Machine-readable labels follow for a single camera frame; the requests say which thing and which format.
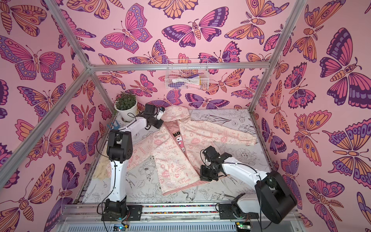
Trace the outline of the pink printed kids jacket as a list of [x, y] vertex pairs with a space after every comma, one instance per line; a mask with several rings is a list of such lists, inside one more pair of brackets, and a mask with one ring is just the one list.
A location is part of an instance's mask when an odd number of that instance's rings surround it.
[[253, 146], [257, 137], [209, 121], [193, 121], [187, 108], [170, 106], [158, 131], [134, 145], [128, 169], [154, 157], [163, 195], [202, 185], [200, 151], [216, 143]]

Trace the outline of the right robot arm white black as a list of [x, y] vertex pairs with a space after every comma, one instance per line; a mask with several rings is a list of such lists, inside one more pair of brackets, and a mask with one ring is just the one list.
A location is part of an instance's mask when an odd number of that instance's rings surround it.
[[219, 154], [212, 146], [201, 150], [200, 157], [203, 161], [201, 181], [218, 181], [230, 176], [255, 189], [256, 199], [249, 199], [244, 193], [233, 199], [231, 210], [237, 218], [258, 214], [259, 218], [264, 215], [279, 224], [298, 205], [293, 191], [277, 171], [259, 171], [239, 162], [229, 153]]

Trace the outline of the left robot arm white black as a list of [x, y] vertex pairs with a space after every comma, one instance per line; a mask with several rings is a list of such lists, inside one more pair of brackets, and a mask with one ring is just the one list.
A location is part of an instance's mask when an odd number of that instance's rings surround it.
[[164, 113], [164, 107], [147, 103], [142, 113], [136, 116], [129, 114], [132, 117], [129, 124], [108, 133], [106, 154], [111, 164], [111, 187], [108, 196], [102, 201], [102, 220], [120, 221], [128, 218], [124, 179], [134, 152], [132, 136], [142, 129], [159, 129], [163, 124], [161, 118]]

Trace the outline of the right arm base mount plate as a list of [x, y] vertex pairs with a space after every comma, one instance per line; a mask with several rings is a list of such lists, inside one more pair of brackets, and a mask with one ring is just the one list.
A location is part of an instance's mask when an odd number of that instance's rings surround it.
[[233, 204], [216, 204], [220, 219], [259, 219], [259, 213], [244, 213]]

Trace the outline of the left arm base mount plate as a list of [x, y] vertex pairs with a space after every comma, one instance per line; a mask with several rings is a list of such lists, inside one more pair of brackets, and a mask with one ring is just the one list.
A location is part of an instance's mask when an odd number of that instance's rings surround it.
[[106, 206], [101, 221], [139, 221], [142, 210], [142, 205]]

